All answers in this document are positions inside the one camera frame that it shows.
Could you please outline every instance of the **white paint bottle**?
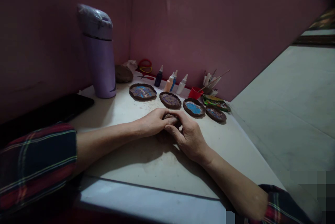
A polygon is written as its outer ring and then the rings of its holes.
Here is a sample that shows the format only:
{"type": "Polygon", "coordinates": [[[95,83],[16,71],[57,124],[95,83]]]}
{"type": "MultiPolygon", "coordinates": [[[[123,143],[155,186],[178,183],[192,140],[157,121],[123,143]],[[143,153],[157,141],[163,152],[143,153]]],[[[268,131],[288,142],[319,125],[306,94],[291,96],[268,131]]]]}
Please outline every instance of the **white paint bottle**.
{"type": "Polygon", "coordinates": [[[186,76],[184,77],[184,79],[180,82],[180,84],[178,86],[178,89],[176,91],[177,95],[180,95],[181,92],[183,91],[183,89],[184,89],[184,87],[186,85],[187,76],[188,76],[188,74],[186,74],[186,76]]]}

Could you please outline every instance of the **red plaid shirt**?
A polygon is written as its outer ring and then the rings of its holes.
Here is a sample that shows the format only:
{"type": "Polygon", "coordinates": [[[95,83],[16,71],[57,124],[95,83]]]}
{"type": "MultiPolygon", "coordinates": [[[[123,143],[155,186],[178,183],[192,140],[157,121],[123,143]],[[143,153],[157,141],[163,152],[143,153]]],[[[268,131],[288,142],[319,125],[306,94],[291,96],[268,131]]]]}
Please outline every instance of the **red plaid shirt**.
{"type": "MultiPolygon", "coordinates": [[[[0,219],[64,187],[77,161],[76,131],[66,123],[33,131],[0,151],[0,219]]],[[[286,191],[260,185],[268,193],[263,221],[312,223],[286,191]]]]}

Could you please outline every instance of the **snack package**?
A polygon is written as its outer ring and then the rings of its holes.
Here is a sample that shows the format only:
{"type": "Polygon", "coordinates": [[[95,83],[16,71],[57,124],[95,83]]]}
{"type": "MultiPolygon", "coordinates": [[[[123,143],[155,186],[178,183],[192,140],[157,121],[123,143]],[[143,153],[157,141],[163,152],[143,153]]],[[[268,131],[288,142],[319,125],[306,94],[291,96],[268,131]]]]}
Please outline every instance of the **snack package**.
{"type": "Polygon", "coordinates": [[[203,95],[202,99],[203,99],[203,103],[206,105],[209,105],[209,104],[214,105],[224,112],[231,111],[230,107],[220,98],[210,96],[210,95],[203,95]]]}

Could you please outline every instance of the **clay plate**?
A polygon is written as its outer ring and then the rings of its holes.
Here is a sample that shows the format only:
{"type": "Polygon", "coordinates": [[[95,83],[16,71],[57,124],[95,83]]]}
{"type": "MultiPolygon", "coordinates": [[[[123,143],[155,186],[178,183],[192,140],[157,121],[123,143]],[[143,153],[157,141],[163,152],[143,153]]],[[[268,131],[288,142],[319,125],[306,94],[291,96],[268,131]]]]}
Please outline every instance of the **clay plate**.
{"type": "Polygon", "coordinates": [[[220,123],[225,122],[227,120],[226,115],[221,110],[219,110],[216,106],[213,106],[213,105],[206,106],[206,114],[214,121],[217,121],[220,123]]]}
{"type": "Polygon", "coordinates": [[[180,99],[170,92],[162,92],[159,94],[159,98],[164,106],[169,109],[180,109],[181,107],[180,99]]]}
{"type": "Polygon", "coordinates": [[[154,99],[157,96],[157,92],[154,87],[149,84],[133,84],[129,87],[129,94],[134,99],[141,101],[154,99]]]}
{"type": "Polygon", "coordinates": [[[205,114],[205,107],[193,98],[187,98],[183,102],[184,110],[193,117],[201,117],[205,114]]]}

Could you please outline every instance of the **forearm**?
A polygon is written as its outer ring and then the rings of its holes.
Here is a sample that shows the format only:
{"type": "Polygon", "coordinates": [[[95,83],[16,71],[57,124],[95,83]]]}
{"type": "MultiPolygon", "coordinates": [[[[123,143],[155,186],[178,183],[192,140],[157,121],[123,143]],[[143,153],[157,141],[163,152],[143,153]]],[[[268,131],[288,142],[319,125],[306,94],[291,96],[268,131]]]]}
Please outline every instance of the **forearm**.
{"type": "Polygon", "coordinates": [[[140,138],[137,121],[77,134],[77,167],[74,176],[120,146],[140,138]]]}
{"type": "Polygon", "coordinates": [[[268,194],[244,176],[214,150],[207,151],[200,163],[220,186],[237,212],[247,218],[262,220],[267,208],[268,194]]]}

